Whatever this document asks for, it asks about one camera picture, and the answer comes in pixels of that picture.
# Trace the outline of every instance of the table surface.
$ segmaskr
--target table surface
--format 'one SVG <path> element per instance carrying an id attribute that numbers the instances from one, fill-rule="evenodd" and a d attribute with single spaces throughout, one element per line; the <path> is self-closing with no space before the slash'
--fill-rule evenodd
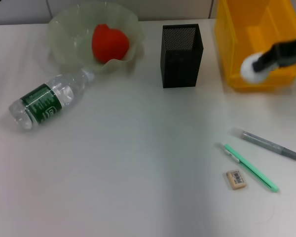
<path id="1" fill-rule="evenodd" d="M 197 86 L 163 89 L 162 25 L 188 23 L 204 43 Z M 296 151 L 296 83 L 281 94 L 227 88 L 213 25 L 142 22 L 135 64 L 98 76 L 75 107 L 29 133 L 7 108 L 59 69 L 46 25 L 0 26 L 0 237 L 296 237 L 296 162 L 228 135 L 239 127 Z M 238 168 L 248 185 L 232 191 L 225 173 Z"/>

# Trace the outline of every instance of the red apple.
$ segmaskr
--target red apple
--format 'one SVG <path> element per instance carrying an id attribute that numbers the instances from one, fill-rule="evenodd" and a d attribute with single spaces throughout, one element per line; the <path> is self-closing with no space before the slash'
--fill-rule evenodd
<path id="1" fill-rule="evenodd" d="M 92 37 L 92 52 L 101 63 L 111 59 L 121 60 L 127 53 L 129 41 L 118 29 L 110 29 L 106 24 L 98 25 Z"/>

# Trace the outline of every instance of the yellow plastic bin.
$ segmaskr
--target yellow plastic bin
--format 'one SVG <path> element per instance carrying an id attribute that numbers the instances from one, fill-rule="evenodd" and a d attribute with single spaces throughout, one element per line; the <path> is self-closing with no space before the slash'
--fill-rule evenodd
<path id="1" fill-rule="evenodd" d="M 215 34 L 226 82 L 237 91 L 272 91 L 290 85 L 296 65 L 278 69 L 260 84 L 243 81 L 240 67 L 251 54 L 296 39 L 296 13 L 290 0 L 220 0 Z"/>

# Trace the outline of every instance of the pencil holder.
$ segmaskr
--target pencil holder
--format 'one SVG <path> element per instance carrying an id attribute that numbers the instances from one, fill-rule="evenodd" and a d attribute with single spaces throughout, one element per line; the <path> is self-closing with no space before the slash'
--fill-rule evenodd
<path id="1" fill-rule="evenodd" d="M 163 26 L 163 88 L 195 86 L 203 49 L 198 24 Z"/>

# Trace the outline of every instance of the green label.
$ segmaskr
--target green label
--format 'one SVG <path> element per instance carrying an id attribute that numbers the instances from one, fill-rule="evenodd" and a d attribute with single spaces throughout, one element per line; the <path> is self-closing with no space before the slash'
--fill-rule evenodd
<path id="1" fill-rule="evenodd" d="M 44 122 L 62 108 L 54 91 L 46 84 L 26 94 L 21 100 L 38 123 Z"/>

